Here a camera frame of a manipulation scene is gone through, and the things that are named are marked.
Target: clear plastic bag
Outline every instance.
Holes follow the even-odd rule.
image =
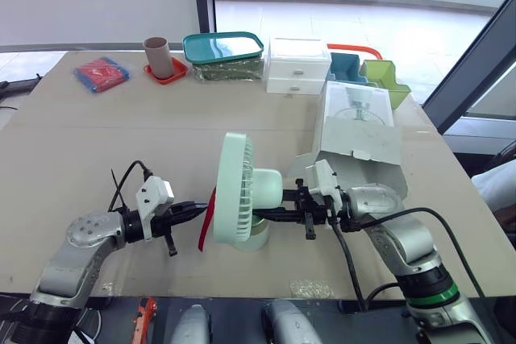
[[[213,64],[195,64],[193,72],[201,81],[261,80],[264,75],[264,59],[255,56]]]
[[[73,70],[92,93],[101,93],[129,79],[129,72],[107,56]]]

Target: red ribbon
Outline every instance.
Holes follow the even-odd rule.
[[[210,201],[208,202],[208,208],[206,209],[206,216],[204,217],[204,222],[202,223],[201,234],[199,235],[198,249],[200,251],[202,251],[204,248],[204,240],[206,239],[206,234],[208,234],[211,219],[213,219],[213,212],[215,211],[215,190],[216,187],[211,193]]]

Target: white wall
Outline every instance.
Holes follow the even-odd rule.
[[[195,0],[2,0],[0,46],[181,42],[199,32]]]

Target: green storage box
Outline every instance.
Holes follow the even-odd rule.
[[[389,91],[390,105],[396,109],[410,93],[408,85],[396,82],[396,66],[391,60],[364,60],[360,75],[370,82],[376,82],[379,88]]]

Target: white plastic drawer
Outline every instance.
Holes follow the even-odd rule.
[[[269,78],[267,93],[320,94],[324,80],[286,80]]]
[[[330,64],[307,64],[294,62],[274,62],[271,60],[269,77],[296,80],[324,80]]]

